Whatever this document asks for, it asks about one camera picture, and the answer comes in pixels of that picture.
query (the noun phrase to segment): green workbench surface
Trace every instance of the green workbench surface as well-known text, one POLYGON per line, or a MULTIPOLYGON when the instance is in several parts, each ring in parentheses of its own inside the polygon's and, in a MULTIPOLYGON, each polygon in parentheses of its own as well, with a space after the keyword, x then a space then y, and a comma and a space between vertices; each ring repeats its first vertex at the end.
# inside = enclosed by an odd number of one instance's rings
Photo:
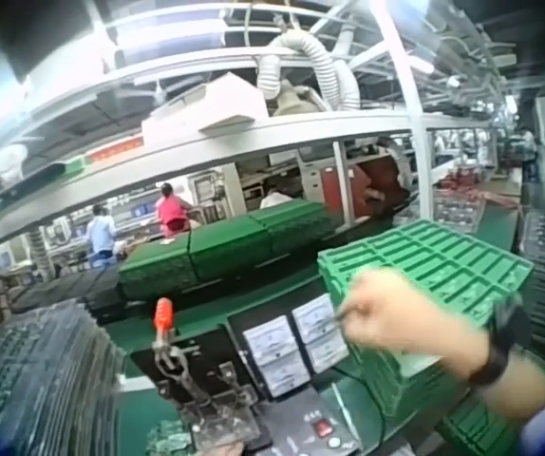
MULTIPOLYGON (((509 250, 513 244, 516 227, 517 211, 489 202, 481 218, 477 237, 501 249, 509 250)), ((229 314, 243 312, 301 288, 308 288, 312 297, 325 292, 314 264, 297 274, 254 292, 228 296, 207 305, 183 311, 177 315, 175 326, 182 335, 202 331, 203 328, 214 327, 216 324, 227 321, 229 314)), ((106 328, 112 339, 128 352, 149 347, 154 339, 154 327, 150 317, 132 318, 113 323, 106 328)), ((359 376, 357 367, 350 360, 344 361, 341 368, 359 376)), ((140 376, 141 373, 129 361, 126 375, 135 377, 140 376)), ((331 387, 332 383, 336 384, 357 427, 362 439, 363 454, 371 453, 378 446, 383 428, 381 415, 376 405, 360 382, 334 372, 324 378, 316 379, 314 386, 338 417, 343 415, 331 387)), ((173 420, 175 416, 174 409, 159 399, 153 389, 125 393, 121 401, 121 456, 143 454, 148 432, 160 421, 173 420)), ((404 424, 385 423, 385 440, 396 434, 404 424)))

